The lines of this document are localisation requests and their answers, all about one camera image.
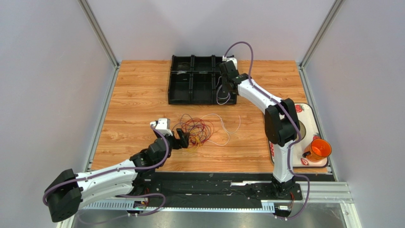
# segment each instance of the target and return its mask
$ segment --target orange cup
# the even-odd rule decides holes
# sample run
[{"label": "orange cup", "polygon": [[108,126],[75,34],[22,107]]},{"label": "orange cup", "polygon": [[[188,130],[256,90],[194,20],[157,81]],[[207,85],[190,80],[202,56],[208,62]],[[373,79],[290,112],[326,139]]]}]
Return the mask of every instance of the orange cup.
[{"label": "orange cup", "polygon": [[332,153],[332,147],[323,139],[314,139],[304,150],[302,156],[311,162],[325,159]]}]

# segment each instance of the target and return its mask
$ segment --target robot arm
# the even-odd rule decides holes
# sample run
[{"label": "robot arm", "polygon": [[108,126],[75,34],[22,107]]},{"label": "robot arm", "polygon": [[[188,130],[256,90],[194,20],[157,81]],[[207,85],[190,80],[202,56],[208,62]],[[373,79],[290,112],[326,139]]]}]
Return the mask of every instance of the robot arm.
[{"label": "robot arm", "polygon": [[45,190],[43,199],[52,221],[65,220],[90,203],[137,192],[138,183],[163,166],[172,149],[188,147],[190,134],[176,129],[180,137],[176,139],[170,130],[169,119],[151,122],[151,127],[158,138],[131,158],[97,171],[77,174],[72,169],[63,171]]},{"label": "robot arm", "polygon": [[294,102],[291,99],[282,100],[272,95],[256,84],[253,79],[249,81],[247,74],[240,75],[233,61],[221,64],[220,71],[224,92],[236,93],[247,98],[263,112],[266,136],[274,144],[273,183],[277,189],[276,194],[286,195],[294,185],[293,174],[289,171],[289,167],[292,167],[292,158],[288,157],[288,147],[297,138],[297,132],[286,117],[280,117],[284,113],[273,100],[283,105],[299,128]]}]

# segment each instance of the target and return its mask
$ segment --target wood grain surface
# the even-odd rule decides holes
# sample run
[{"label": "wood grain surface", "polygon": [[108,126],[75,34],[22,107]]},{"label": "wood grain surface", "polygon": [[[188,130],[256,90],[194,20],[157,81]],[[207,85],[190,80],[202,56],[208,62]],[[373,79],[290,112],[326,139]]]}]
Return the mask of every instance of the wood grain surface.
[{"label": "wood grain surface", "polygon": [[[243,97],[236,105],[169,105],[167,88],[171,61],[123,61],[116,80],[106,119],[98,142],[92,169],[101,169],[128,159],[147,148],[156,136],[149,123],[169,118],[171,126],[183,114],[202,117],[220,115],[231,135],[226,146],[207,142],[195,152],[173,150],[172,156],[157,171],[272,172],[269,146],[261,111]],[[249,61],[238,62],[239,72],[248,72]],[[252,77],[264,89],[296,103],[306,102],[304,89],[294,61],[254,61]],[[227,141],[216,116],[211,140]],[[296,172],[327,172],[326,168],[294,169]]]}]

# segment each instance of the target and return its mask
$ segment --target gray wall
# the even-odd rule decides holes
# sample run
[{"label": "gray wall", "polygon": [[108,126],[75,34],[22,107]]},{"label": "gray wall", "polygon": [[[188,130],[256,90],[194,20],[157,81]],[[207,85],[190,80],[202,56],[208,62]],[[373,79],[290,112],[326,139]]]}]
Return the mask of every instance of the gray wall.
[{"label": "gray wall", "polygon": [[[223,55],[301,61],[334,0],[89,0],[119,60]],[[250,59],[246,47],[232,50]]]},{"label": "gray wall", "polygon": [[363,227],[405,222],[405,2],[347,0],[307,67]]},{"label": "gray wall", "polygon": [[83,170],[113,67],[77,1],[0,5],[0,227],[55,227],[42,195]]}]

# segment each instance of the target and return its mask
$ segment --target black joint motor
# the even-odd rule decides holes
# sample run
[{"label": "black joint motor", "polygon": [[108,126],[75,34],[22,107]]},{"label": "black joint motor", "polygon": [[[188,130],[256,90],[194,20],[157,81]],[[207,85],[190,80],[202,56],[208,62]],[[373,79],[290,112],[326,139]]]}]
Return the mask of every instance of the black joint motor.
[{"label": "black joint motor", "polygon": [[[294,102],[288,98],[282,100],[281,105],[291,116],[298,129],[300,129]],[[264,127],[267,139],[273,144],[284,146],[285,143],[297,138],[297,132],[295,131],[294,126],[278,105],[270,105],[266,108],[264,114]]]}]

